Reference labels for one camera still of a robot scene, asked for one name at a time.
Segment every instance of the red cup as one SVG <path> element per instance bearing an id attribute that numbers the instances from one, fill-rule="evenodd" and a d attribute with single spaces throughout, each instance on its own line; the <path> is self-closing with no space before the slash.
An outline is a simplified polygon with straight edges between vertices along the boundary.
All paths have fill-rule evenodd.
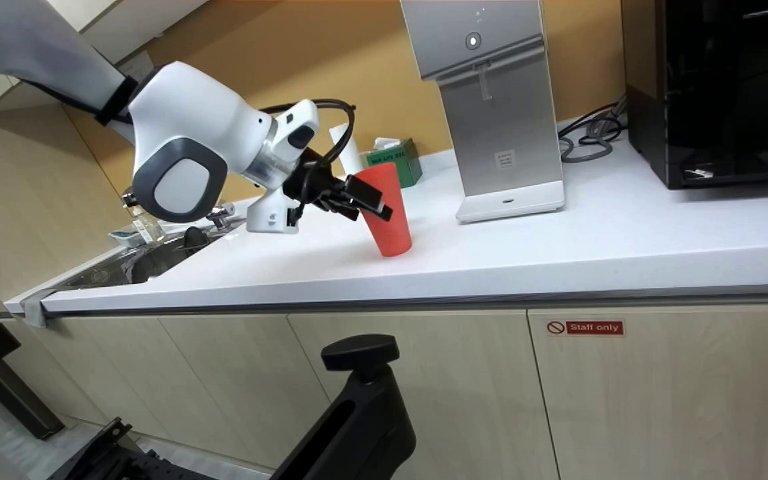
<path id="1" fill-rule="evenodd" d="M 407 216 L 404 216 L 404 202 L 401 202 L 400 173 L 395 164 L 379 164 L 379 165 L 361 169 L 357 180 L 375 188 L 392 210 L 388 221 L 361 210 L 361 220 L 380 256 L 400 256 L 411 252 L 412 242 L 411 242 L 411 230 L 407 230 Z"/>

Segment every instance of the black microwave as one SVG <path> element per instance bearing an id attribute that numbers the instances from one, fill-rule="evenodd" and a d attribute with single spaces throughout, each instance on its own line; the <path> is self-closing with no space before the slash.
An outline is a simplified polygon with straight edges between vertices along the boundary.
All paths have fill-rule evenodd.
<path id="1" fill-rule="evenodd" d="M 768 182 L 768 0 L 621 0 L 628 142 L 671 189 Z"/>

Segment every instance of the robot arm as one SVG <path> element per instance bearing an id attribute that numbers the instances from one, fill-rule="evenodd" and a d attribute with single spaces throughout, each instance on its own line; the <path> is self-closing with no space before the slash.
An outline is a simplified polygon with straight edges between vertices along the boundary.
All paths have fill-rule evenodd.
<path id="1" fill-rule="evenodd" d="M 325 157 L 307 149 L 316 104 L 333 102 L 303 100 L 273 114 L 259 112 L 181 61 L 137 86 L 84 45 L 44 0 L 0 0 L 0 73 L 93 112 L 132 142 L 132 197 L 156 220 L 201 220 L 225 173 L 264 189 L 248 210 L 251 233 L 292 233 L 307 202 L 348 220 L 359 210 L 388 220 L 379 189 L 331 177 L 331 160 L 352 129 Z"/>

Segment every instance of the red label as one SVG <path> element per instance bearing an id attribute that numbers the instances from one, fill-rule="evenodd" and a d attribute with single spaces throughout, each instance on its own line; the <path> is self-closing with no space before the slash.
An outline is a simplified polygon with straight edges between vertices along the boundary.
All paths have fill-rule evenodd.
<path id="1" fill-rule="evenodd" d="M 571 321 L 568 324 L 568 336 L 623 336 L 623 324 L 621 321 Z"/>

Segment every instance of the white countertop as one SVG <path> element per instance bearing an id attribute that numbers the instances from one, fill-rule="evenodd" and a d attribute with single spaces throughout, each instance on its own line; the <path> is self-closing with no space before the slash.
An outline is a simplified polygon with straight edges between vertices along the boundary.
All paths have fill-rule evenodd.
<path id="1" fill-rule="evenodd" d="M 621 145 L 564 165 L 560 213 L 457 224 L 451 153 L 404 189 L 412 249 L 384 258 L 361 221 L 307 209 L 299 234 L 232 233 L 156 280 L 60 292 L 47 312 L 299 306 L 352 301 L 537 301 L 768 294 L 768 188 L 669 193 Z"/>

